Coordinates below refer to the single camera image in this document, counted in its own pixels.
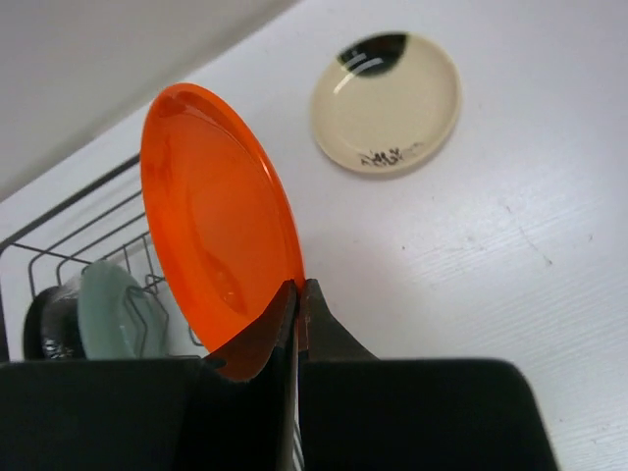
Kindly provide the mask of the black plate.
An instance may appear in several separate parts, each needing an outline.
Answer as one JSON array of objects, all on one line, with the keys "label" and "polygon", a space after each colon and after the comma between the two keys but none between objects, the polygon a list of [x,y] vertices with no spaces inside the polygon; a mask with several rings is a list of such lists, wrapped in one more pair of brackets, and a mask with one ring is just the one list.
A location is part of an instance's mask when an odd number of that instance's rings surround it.
[{"label": "black plate", "polygon": [[23,328],[23,354],[25,360],[42,360],[45,354],[42,347],[41,319],[43,308],[59,291],[50,287],[35,296],[27,311]]}]

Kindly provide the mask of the blue patterned plate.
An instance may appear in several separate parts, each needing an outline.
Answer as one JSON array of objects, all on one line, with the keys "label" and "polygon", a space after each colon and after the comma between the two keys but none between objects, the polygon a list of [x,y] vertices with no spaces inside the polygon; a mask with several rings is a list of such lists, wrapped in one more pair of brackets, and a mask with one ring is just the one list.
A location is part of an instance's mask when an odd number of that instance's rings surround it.
[{"label": "blue patterned plate", "polygon": [[167,355],[168,316],[155,297],[122,267],[100,260],[82,274],[78,330],[89,360]]}]

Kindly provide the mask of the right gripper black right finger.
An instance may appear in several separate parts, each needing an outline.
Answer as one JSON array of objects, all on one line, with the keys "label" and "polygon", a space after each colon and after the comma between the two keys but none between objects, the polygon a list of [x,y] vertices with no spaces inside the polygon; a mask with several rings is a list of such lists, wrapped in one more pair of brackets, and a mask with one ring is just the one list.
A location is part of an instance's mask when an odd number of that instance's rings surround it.
[{"label": "right gripper black right finger", "polygon": [[309,470],[554,470],[533,391],[490,358],[380,359],[308,280],[298,409]]}]

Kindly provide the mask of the cream plate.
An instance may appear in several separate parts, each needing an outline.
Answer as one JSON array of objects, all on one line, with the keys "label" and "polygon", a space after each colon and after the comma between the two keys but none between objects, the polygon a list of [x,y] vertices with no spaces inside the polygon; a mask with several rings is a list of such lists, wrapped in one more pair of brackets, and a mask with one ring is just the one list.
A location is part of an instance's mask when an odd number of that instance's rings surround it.
[{"label": "cream plate", "polygon": [[459,71],[439,44],[416,33],[384,31],[342,49],[320,75],[310,124],[318,147],[335,164],[387,176],[438,153],[461,104]]}]

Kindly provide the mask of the orange plate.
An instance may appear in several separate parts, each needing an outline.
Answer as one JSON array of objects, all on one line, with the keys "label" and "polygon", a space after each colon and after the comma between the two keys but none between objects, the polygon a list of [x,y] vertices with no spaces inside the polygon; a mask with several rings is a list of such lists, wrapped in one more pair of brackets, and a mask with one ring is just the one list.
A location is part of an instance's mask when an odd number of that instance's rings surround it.
[{"label": "orange plate", "polygon": [[149,231],[171,292],[222,374],[259,374],[280,320],[262,315],[282,284],[305,282],[297,230],[262,145],[218,95],[164,89],[146,116],[140,175]]}]

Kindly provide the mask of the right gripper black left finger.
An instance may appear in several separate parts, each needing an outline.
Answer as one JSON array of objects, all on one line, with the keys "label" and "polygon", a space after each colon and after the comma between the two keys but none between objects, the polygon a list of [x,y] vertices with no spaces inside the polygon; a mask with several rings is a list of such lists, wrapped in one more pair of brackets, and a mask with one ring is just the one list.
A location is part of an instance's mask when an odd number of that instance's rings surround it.
[{"label": "right gripper black left finger", "polygon": [[294,283],[206,357],[7,363],[5,470],[289,470]]}]

